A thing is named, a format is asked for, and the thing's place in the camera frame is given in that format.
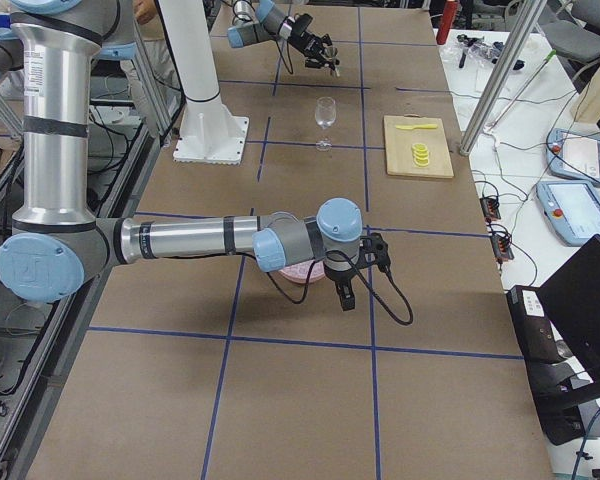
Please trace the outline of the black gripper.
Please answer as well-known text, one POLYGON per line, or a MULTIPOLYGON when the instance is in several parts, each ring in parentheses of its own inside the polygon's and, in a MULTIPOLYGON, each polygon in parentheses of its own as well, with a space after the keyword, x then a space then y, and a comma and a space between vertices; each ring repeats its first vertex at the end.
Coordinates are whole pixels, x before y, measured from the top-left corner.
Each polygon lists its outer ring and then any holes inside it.
POLYGON ((329 69, 323 55, 323 53, 333 52, 332 40, 328 34, 319 37, 308 30, 294 28, 291 31, 289 43, 306 57, 304 61, 306 68, 329 69))
POLYGON ((356 276, 358 260, 358 254, 351 257, 344 252, 328 252, 323 261, 324 273, 335 282, 343 311, 355 309, 355 294, 350 280, 356 276))

